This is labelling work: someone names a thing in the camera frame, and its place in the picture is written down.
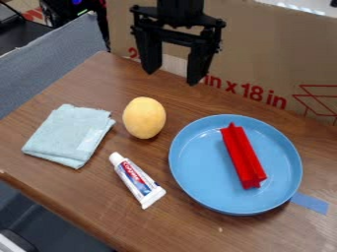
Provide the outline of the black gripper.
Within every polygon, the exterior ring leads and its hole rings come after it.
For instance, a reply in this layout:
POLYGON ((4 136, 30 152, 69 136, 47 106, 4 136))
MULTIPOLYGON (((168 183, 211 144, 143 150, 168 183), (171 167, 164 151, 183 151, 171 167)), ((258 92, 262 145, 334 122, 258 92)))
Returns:
POLYGON ((190 47, 187 83, 194 86, 208 73, 212 55, 218 53, 222 19, 204 13, 204 0, 156 0, 155 6, 133 5, 131 33, 147 74, 162 66, 162 43, 190 47))

